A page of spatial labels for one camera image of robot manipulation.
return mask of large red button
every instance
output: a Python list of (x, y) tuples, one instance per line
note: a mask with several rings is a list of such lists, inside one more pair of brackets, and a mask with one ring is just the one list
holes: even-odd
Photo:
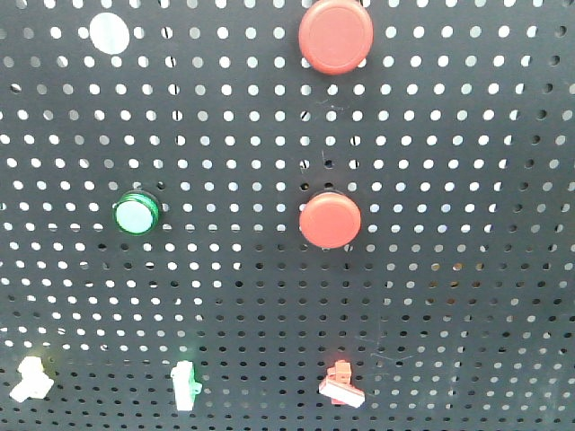
[(316, 70), (345, 74), (367, 56), (374, 40), (369, 13), (356, 0), (319, 0), (299, 26), (299, 47)]
[(324, 249), (335, 249), (351, 242), (360, 226), (358, 206), (350, 198), (334, 192), (312, 198), (299, 216), (304, 237)]

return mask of button cap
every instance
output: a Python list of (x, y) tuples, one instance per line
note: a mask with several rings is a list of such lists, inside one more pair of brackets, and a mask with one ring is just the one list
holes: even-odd
[(312, 67), (328, 75), (355, 69), (369, 53), (374, 27), (356, 0), (319, 0), (299, 26), (299, 47)]
[(304, 237), (313, 245), (335, 249), (351, 242), (359, 232), (361, 213), (348, 197), (325, 192), (312, 198), (299, 216)]
[(142, 191), (130, 191), (114, 205), (114, 221), (118, 228), (130, 235), (150, 232), (160, 219), (160, 205), (152, 196)]

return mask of green indicator light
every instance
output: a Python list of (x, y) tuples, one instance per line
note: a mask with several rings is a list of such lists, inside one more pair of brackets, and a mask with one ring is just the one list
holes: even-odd
[(160, 204), (143, 191), (130, 191), (113, 207), (114, 221), (118, 228), (130, 235), (150, 232), (160, 219)]

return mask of hole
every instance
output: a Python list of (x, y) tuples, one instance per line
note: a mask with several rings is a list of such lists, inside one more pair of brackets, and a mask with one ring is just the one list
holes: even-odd
[(555, 36), (557, 36), (558, 38), (562, 38), (563, 36), (565, 36), (565, 33), (567, 33), (567, 27), (562, 25), (555, 32)]
[(164, 39), (171, 39), (173, 37), (173, 30), (171, 27), (163, 27), (160, 32)]
[(128, 26), (115, 13), (98, 13), (90, 22), (90, 39), (104, 54), (119, 54), (129, 44)]

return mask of perforated metal panel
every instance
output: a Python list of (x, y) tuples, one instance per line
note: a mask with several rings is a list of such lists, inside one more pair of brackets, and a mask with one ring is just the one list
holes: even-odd
[[(572, 428), (572, 0), (364, 0), (338, 77), (303, 3), (0, 3), (2, 429)], [(143, 237), (111, 218), (135, 185)], [(362, 210), (344, 249), (298, 230), (324, 188)], [(27, 355), (57, 385), (20, 405)], [(360, 409), (317, 393), (342, 358)]]

